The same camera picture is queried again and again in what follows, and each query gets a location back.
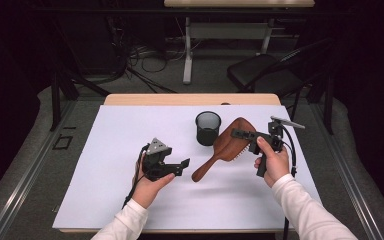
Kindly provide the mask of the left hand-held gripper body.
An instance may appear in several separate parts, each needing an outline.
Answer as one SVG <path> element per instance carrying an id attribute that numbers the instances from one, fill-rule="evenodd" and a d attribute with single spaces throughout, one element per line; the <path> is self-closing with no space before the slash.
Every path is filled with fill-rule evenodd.
<path id="1" fill-rule="evenodd" d="M 160 152 L 166 148 L 168 148 L 168 146 L 159 139 L 152 139 L 142 161 L 142 171 L 147 179 L 156 181 L 170 173 L 174 174 L 175 168 L 179 163 L 166 164 L 164 162 L 165 158 L 160 156 Z"/>

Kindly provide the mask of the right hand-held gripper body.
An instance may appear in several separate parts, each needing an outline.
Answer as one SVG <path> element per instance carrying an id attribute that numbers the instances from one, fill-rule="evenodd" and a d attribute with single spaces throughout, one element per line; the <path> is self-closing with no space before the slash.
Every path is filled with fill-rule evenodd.
<path id="1" fill-rule="evenodd" d="M 300 125 L 298 123 L 292 122 L 290 120 L 278 118 L 275 116 L 271 117 L 271 122 L 268 123 L 268 134 L 260 133 L 260 132 L 255 132 L 258 137 L 264 138 L 272 147 L 274 151 L 281 151 L 283 148 L 283 133 L 286 133 L 291 149 L 292 149 L 292 163 L 293 163 L 293 173 L 296 173 L 296 154 L 295 154 L 295 146 L 292 140 L 292 137 L 288 130 L 286 129 L 286 126 L 292 126 L 294 128 L 299 128 L 299 129 L 304 129 L 303 125 Z M 249 145 L 249 151 L 252 152 L 255 155 L 258 155 L 261 150 L 260 147 L 257 144 L 257 139 L 256 140 L 251 140 L 250 145 Z"/>

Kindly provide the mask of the brown wooden hairbrush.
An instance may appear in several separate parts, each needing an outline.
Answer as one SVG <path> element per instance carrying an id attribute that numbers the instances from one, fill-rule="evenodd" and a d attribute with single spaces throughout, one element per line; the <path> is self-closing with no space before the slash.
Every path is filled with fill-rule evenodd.
<path id="1" fill-rule="evenodd" d="M 245 118 L 238 117 L 235 119 L 214 141 L 212 157 L 192 174 L 194 182 L 199 182 L 216 161 L 232 161 L 246 148 L 249 140 L 233 137 L 234 130 L 256 131 L 255 127 Z"/>

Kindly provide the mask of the person's left hand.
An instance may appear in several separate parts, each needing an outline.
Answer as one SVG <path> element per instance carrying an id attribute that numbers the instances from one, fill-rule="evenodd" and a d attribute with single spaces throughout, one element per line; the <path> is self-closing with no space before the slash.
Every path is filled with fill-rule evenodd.
<path id="1" fill-rule="evenodd" d="M 151 181 L 144 176 L 142 163 L 139 163 L 132 180 L 134 186 L 132 199 L 141 207 L 147 209 L 157 197 L 158 192 L 172 182 L 174 178 L 175 175 L 170 173 L 156 181 Z"/>

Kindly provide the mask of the person's right hand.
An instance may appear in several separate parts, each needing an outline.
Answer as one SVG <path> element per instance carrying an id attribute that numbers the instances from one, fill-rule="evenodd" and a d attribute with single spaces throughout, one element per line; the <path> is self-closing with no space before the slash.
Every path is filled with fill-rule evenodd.
<path id="1" fill-rule="evenodd" d="M 283 176 L 289 173 L 289 156 L 285 147 L 275 152 L 270 144 L 262 137 L 257 138 L 260 150 L 266 156 L 266 172 L 264 181 L 272 188 L 273 185 Z"/>

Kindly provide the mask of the black mesh cup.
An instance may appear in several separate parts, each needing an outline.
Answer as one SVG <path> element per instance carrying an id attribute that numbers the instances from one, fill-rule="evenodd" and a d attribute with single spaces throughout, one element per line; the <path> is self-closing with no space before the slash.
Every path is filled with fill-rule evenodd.
<path id="1" fill-rule="evenodd" d="M 212 146 L 219 136 L 220 116 L 212 111 L 204 111 L 196 116 L 195 124 L 197 141 L 203 146 Z"/>

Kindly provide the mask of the white table mat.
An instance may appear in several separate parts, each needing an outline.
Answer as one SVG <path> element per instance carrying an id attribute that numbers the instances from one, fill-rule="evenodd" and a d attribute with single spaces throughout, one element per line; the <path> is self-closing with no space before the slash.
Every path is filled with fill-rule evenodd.
<path id="1" fill-rule="evenodd" d="M 217 161 L 199 181 L 192 173 L 213 154 L 196 140 L 201 106 L 102 106 L 53 223 L 64 232 L 99 230 L 121 210 L 141 148 L 153 138 L 171 147 L 168 163 L 190 162 L 149 208 L 157 231 L 279 230 L 284 214 L 245 151 Z"/>

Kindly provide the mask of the black folding chair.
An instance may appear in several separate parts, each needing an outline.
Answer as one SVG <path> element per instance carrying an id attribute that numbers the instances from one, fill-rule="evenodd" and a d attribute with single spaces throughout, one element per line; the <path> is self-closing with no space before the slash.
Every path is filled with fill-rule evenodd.
<path id="1" fill-rule="evenodd" d="M 323 75 L 323 68 L 304 74 L 309 63 L 326 53 L 333 45 L 326 38 L 300 47 L 280 59 L 260 54 L 227 68 L 227 77 L 240 93 L 272 93 L 279 99 L 295 95 L 290 118 L 294 119 L 302 89 Z"/>

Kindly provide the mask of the black metal stand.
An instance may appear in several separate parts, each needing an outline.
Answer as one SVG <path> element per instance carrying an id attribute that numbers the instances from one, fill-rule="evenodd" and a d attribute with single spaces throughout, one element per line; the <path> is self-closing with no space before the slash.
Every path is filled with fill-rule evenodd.
<path id="1" fill-rule="evenodd" d="M 51 96 L 52 96 L 52 126 L 51 131 L 54 131 L 61 121 L 61 101 L 60 93 L 63 93 L 69 101 L 75 101 L 79 97 L 79 92 L 75 84 L 79 83 L 90 90 L 98 93 L 101 96 L 108 96 L 109 91 L 95 85 L 83 76 L 63 67 L 57 69 L 51 78 Z"/>

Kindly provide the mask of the white metal frame desk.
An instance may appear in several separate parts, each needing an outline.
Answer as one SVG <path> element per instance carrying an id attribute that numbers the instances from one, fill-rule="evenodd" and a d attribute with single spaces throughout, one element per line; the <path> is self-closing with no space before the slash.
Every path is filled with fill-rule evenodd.
<path id="1" fill-rule="evenodd" d="M 314 0 L 164 0 L 164 6 L 186 10 L 203 10 L 204 8 L 226 8 L 227 10 L 277 10 L 312 8 Z M 192 46 L 195 39 L 260 39 L 263 41 L 261 53 L 267 51 L 274 19 L 258 20 L 251 23 L 240 23 L 233 20 L 229 23 L 210 20 L 195 22 L 190 17 L 185 18 L 185 65 L 183 83 L 190 84 L 192 80 Z"/>

